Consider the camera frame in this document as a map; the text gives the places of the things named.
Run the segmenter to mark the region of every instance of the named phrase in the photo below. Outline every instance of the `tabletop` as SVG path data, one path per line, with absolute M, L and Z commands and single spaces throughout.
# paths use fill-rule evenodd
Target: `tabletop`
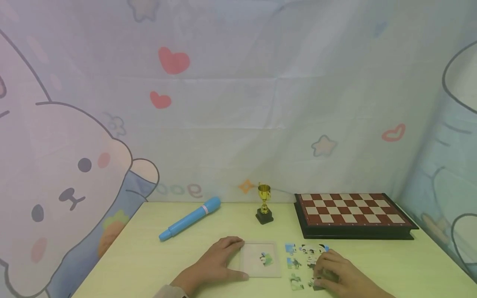
M 260 204 L 223 203 L 179 235 L 159 241 L 161 232 L 200 205 L 142 204 L 73 298 L 150 298 L 224 236 L 276 242 L 282 277 L 204 287 L 198 298 L 332 297 L 325 290 L 291 290 L 285 243 L 326 244 L 397 298 L 477 297 L 475 282 L 424 231 L 412 231 L 415 240 L 304 240 L 293 204 L 269 204 L 275 220 L 262 226 L 255 218 Z M 230 267 L 239 268 L 239 255 Z

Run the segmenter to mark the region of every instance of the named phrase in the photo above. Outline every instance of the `pink cheek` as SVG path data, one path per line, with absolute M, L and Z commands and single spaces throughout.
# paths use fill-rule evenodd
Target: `pink cheek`
M 31 248 L 31 261 L 33 263 L 38 264 L 38 262 L 41 261 L 45 254 L 46 245 L 46 238 L 40 238 L 36 240 L 35 244 L 33 244 L 33 247 Z
M 101 153 L 98 158 L 98 167 L 100 169 L 106 168 L 111 161 L 111 156 L 107 152 Z

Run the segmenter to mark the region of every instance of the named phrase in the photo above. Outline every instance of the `trophy cup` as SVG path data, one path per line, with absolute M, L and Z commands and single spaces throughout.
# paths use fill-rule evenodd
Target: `trophy cup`
M 257 209 L 257 214 L 255 217 L 259 220 L 259 222 L 264 225 L 266 223 L 272 222 L 273 217 L 271 216 L 271 210 L 267 206 L 267 200 L 270 200 L 271 195 L 270 195 L 270 186 L 266 184 L 262 184 L 259 182 L 259 196 L 260 199 L 262 199 L 262 206 Z

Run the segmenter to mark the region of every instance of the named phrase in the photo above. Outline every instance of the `left hand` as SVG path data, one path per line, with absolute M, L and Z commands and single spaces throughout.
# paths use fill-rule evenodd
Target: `left hand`
M 248 280 L 249 276 L 227 268 L 229 258 L 238 252 L 245 242 L 229 236 L 214 243 L 194 265 L 182 271 L 171 286 L 182 288 L 188 296 L 204 283 Z

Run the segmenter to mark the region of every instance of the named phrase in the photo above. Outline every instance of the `blue pen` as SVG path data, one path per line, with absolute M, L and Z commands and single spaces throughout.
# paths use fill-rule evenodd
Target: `blue pen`
M 186 217 L 182 218 L 175 224 L 169 227 L 166 231 L 162 232 L 159 235 L 161 241 L 166 241 L 172 236 L 179 234 L 181 231 L 185 230 L 188 226 L 203 218 L 209 213 L 214 212 L 220 207 L 220 199 L 218 196 L 215 196 L 208 201 L 206 201 L 201 207 L 197 208 L 196 211 L 190 213 Z

